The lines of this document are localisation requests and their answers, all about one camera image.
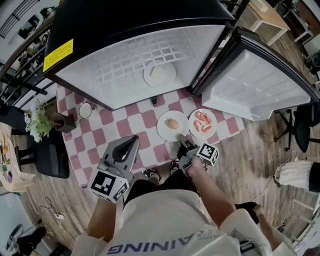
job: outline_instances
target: plate of shrimp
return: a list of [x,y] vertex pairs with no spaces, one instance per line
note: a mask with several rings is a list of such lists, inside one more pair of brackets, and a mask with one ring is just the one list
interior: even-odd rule
[[196,138],[208,139],[217,130],[217,119],[209,109],[196,109],[189,117],[189,130]]

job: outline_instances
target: black refrigerator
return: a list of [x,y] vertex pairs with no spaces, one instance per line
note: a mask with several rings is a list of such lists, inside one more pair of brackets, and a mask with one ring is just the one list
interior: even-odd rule
[[315,88],[259,36],[233,27],[247,3],[232,15],[218,0],[65,0],[49,33],[44,75],[111,110],[181,88],[206,107],[251,120],[318,101]]

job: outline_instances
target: wire shelf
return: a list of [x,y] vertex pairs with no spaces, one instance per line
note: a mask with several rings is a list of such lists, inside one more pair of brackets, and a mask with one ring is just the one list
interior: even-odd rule
[[163,31],[130,39],[90,56],[92,79],[102,85],[130,73],[195,56],[181,30]]

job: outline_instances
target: yellow sticker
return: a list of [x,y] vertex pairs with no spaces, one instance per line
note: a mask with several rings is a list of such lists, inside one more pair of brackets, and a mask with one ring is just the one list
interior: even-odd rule
[[44,58],[43,72],[52,67],[58,61],[61,61],[64,57],[68,56],[69,54],[72,54],[73,50],[73,39],[61,45],[59,48],[55,49],[53,52],[51,52],[48,56]]

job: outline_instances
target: pink and white tablecloth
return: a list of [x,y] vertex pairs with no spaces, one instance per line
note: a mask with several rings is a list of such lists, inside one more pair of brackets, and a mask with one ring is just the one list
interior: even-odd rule
[[[79,107],[86,101],[62,86],[57,88],[59,112],[73,115],[75,120],[76,128],[64,133],[63,137],[72,168],[82,188],[87,186],[92,169],[97,167],[108,143],[120,137],[131,134],[140,137],[140,150],[133,173],[176,159],[180,143],[165,141],[158,135],[158,118],[169,110],[180,111],[188,117],[194,110],[203,108],[200,98],[191,97],[185,89],[180,89],[158,96],[156,107],[152,106],[149,99],[112,112],[95,105],[96,109],[91,116],[83,119],[79,117]],[[199,140],[189,135],[195,144],[215,144],[245,128],[241,117],[215,109],[211,111],[218,122],[216,133],[208,140]]]

